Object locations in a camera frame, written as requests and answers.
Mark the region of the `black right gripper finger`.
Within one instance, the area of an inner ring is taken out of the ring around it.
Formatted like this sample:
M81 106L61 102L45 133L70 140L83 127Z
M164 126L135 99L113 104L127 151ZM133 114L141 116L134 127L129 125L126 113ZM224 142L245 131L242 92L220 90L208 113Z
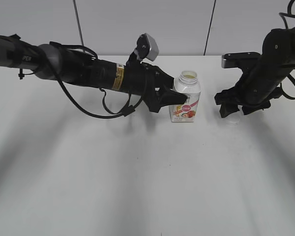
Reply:
M232 103L222 103L220 106L220 116L221 118L226 118L227 116L236 113L239 111L238 105L237 104L232 104Z
M263 107L262 106L242 106L241 109L244 115L249 115L258 110L262 110Z

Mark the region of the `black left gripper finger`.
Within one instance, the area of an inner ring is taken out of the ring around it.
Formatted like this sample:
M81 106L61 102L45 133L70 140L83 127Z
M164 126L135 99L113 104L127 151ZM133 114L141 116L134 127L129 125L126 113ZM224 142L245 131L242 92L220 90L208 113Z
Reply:
M157 99L157 108L160 110L162 107L184 104L187 100L187 95L163 86L158 88Z
M173 88L174 84L174 77L168 75L163 70L161 70L158 66L152 66L152 73L154 76L154 84L155 88L162 88L163 86L167 87L168 89Z

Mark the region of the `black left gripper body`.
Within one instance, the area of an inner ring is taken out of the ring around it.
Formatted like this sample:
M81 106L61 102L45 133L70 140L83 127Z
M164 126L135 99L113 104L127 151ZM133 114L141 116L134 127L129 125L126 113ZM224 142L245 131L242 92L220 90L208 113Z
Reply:
M149 63L129 63L125 66L122 90L141 96L148 110L158 113L157 91L155 88L152 66Z

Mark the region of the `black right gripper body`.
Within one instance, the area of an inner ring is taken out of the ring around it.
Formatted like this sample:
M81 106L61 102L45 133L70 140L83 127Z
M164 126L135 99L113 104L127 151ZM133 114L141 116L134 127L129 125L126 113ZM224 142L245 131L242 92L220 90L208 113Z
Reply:
M239 106L262 106L263 109L268 109L271 107L271 103L269 100L253 103L248 101L245 97L245 90L241 89L240 86L235 85L232 88L224 89L221 92L218 92L214 96L214 101L216 105L221 106L222 103L232 103L237 104Z

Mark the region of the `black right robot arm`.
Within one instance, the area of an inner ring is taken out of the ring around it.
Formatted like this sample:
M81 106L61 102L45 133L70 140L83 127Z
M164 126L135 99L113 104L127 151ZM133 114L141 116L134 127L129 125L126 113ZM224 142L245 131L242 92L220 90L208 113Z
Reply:
M242 75L236 84L214 97L220 106L220 116L225 118L239 111L244 115L271 107L270 101L284 96L292 100L282 88L288 78L295 86L291 72L295 70L295 27L272 29L264 39L262 53L228 53L222 57L222 68L239 68Z

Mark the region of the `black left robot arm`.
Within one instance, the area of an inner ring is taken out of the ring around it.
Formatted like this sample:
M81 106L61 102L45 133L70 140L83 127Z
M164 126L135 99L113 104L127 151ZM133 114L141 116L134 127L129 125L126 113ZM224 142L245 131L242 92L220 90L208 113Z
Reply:
M187 96L173 90L174 78L154 61L159 50L147 33L140 35L125 65L101 60L96 52L82 45L50 42L34 46L16 34L0 35L0 67L31 70L43 80L59 81L80 87L105 89L138 95L149 111L158 113L162 107L183 104Z

